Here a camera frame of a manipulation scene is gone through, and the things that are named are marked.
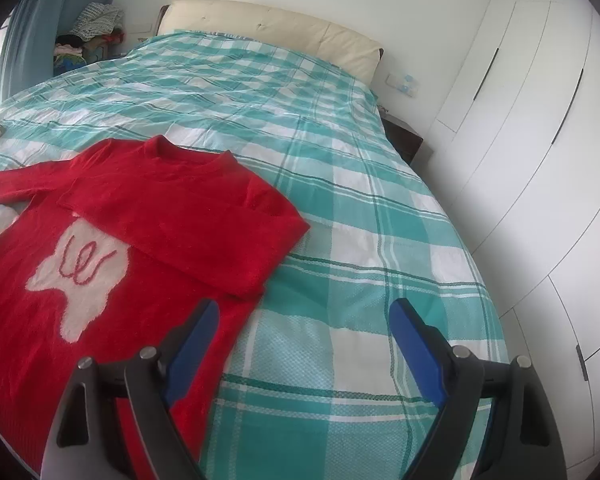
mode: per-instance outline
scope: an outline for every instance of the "sweater collar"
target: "sweater collar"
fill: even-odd
[[[162,135],[152,137],[144,143],[144,154],[147,158],[176,164],[187,163],[187,173],[211,173],[225,170],[237,164],[234,156],[228,150],[222,153],[197,152],[186,150],[169,142]]]

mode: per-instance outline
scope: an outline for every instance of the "wardrobe handle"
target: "wardrobe handle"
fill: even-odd
[[[580,345],[576,345],[576,354],[578,354],[578,361],[580,361],[580,368],[582,368],[582,376],[585,381],[589,381],[589,374],[587,374],[587,365],[584,362],[584,357],[582,356],[582,350],[580,350]]]
[[[567,116],[569,115],[569,112],[571,111],[571,106],[573,105],[573,101],[576,98],[576,94],[578,93],[578,88],[580,88],[580,82],[582,81],[582,74],[584,74],[584,69],[580,70],[580,77],[578,78],[578,84],[576,85],[576,89],[573,91],[573,96],[571,96],[571,102],[569,103],[569,108],[567,108],[567,112],[565,113],[564,117],[562,118],[560,127],[558,128],[558,131],[555,133],[554,140],[551,141],[551,144],[553,144],[555,142],[555,139],[558,138],[558,135],[560,135],[560,131],[562,130],[562,127],[564,126],[564,121],[567,120]]]
[[[491,58],[491,62],[489,63],[489,68],[487,69],[487,73],[482,78],[482,82],[480,83],[480,86],[478,86],[478,91],[474,95],[474,101],[475,101],[475,98],[478,97],[478,94],[480,93],[480,90],[482,89],[482,85],[484,85],[484,82],[487,79],[487,76],[489,75],[489,71],[491,70],[491,67],[493,66],[493,62],[496,61],[496,56],[498,55],[499,50],[500,50],[500,47],[498,47],[496,49],[496,52],[493,54],[493,57]]]

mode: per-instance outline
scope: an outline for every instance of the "pile of clothes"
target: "pile of clothes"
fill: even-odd
[[[123,11],[119,7],[90,3],[67,34],[56,38],[54,76],[107,58],[107,46],[125,39]]]

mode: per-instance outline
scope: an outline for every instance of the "bed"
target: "bed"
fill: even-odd
[[[310,230],[226,362],[202,469],[210,480],[398,479],[437,409],[389,334],[390,303],[407,297],[480,358],[507,361],[502,330],[453,225],[384,136],[368,88],[379,45],[260,7],[174,2],[158,35],[123,59],[10,98],[0,170],[71,158],[107,137],[231,150]],[[22,207],[0,205],[0,232]],[[456,478],[471,476],[489,409],[478,409]],[[39,470],[41,456],[20,455]]]

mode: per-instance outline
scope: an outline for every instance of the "metal screw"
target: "metal screw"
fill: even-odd
[[[85,368],[89,368],[93,364],[93,359],[90,357],[83,357],[78,361],[78,368],[80,370],[84,370]]]
[[[453,351],[454,355],[460,359],[466,359],[471,355],[471,351],[466,346],[462,345],[454,346]]]
[[[141,359],[151,359],[151,358],[155,357],[155,355],[157,353],[158,353],[158,351],[155,349],[155,346],[145,346],[140,351],[140,358]]]
[[[530,368],[531,367],[531,359],[529,359],[526,355],[519,355],[516,357],[516,362],[520,368]]]

